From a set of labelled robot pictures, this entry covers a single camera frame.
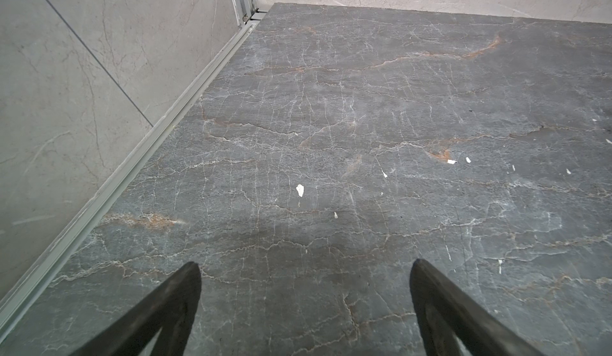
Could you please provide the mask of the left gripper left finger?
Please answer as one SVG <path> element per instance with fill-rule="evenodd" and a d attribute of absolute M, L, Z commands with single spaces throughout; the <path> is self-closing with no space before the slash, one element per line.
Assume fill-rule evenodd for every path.
<path fill-rule="evenodd" d="M 202 291 L 199 265 L 187 262 L 130 311 L 74 355 L 139 355 L 156 340 L 153 355 L 182 355 Z"/>

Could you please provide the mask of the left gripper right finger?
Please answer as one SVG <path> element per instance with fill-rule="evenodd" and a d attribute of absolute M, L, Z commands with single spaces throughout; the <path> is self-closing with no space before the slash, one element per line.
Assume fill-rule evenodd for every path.
<path fill-rule="evenodd" d="M 414 261 L 410 292 L 428 355 L 541 355 L 424 259 Z"/>

